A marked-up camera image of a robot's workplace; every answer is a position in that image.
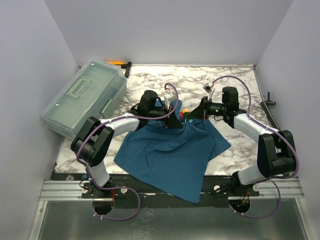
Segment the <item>blue t-shirt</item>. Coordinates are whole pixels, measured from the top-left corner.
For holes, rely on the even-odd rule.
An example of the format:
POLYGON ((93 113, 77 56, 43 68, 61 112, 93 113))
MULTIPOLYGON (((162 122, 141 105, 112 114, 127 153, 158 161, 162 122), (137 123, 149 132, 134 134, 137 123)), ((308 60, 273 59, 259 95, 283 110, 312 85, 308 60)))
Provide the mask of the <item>blue t-shirt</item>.
POLYGON ((126 135, 114 162, 139 181, 197 204, 208 162, 230 146, 209 120, 192 119, 182 128, 152 121, 126 135))

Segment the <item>colourful plush flower brooch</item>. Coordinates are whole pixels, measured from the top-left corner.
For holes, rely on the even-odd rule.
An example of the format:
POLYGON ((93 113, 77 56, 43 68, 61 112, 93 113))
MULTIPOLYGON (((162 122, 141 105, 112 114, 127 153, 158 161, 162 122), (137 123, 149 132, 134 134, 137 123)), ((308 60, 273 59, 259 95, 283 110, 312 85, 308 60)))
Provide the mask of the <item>colourful plush flower brooch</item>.
POLYGON ((181 123, 189 122, 192 123, 193 119, 189 117, 190 111, 187 108, 184 108, 178 115, 178 119, 181 123))

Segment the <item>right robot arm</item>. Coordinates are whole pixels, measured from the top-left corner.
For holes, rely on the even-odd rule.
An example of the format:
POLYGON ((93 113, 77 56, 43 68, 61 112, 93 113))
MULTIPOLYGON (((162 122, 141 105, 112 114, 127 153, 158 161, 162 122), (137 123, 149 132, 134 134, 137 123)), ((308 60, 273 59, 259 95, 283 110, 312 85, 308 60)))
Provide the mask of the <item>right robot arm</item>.
POLYGON ((265 126, 240 108, 239 94, 235 87, 222 89, 222 102, 212 102, 203 97, 187 117, 207 120, 210 116, 222 117, 231 128, 243 132, 257 143, 255 164, 237 171, 230 177, 230 191, 241 196, 248 186, 278 175, 291 174, 297 170, 298 163, 293 135, 288 130, 278 130, 265 126))

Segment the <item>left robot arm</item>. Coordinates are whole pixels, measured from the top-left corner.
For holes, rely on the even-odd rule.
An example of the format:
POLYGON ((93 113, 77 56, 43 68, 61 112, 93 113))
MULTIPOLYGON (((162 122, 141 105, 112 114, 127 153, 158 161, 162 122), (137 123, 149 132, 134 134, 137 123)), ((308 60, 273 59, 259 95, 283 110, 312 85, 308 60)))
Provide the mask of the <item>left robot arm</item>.
POLYGON ((73 139, 70 149, 76 160, 85 168, 93 191, 101 198, 111 190, 110 175, 104 165, 104 158, 113 138, 134 132, 147 126, 150 121, 160 121, 168 129, 181 129, 182 124, 175 115, 179 105, 176 89, 165 87, 164 101, 153 90, 144 91, 139 103, 121 116, 110 119, 89 117, 73 139))

